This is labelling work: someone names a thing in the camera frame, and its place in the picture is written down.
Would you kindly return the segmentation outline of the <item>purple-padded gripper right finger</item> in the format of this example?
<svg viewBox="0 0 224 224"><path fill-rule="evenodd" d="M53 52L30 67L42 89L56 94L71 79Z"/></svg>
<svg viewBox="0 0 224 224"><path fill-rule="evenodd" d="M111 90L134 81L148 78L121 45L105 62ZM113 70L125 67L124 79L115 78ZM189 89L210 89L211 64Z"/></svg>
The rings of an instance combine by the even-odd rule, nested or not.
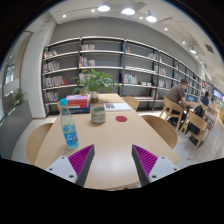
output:
<svg viewBox="0 0 224 224"><path fill-rule="evenodd" d="M137 145L132 145L132 157L142 186L148 185L179 170L166 156L157 157Z"/></svg>

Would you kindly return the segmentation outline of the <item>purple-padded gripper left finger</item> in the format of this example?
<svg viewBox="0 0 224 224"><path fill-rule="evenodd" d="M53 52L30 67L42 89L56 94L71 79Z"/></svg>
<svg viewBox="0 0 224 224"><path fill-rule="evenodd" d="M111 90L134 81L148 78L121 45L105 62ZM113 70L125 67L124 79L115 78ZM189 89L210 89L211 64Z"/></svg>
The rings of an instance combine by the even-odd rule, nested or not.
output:
<svg viewBox="0 0 224 224"><path fill-rule="evenodd" d="M94 145L87 146L69 157L60 156L47 171L83 187L94 155Z"/></svg>

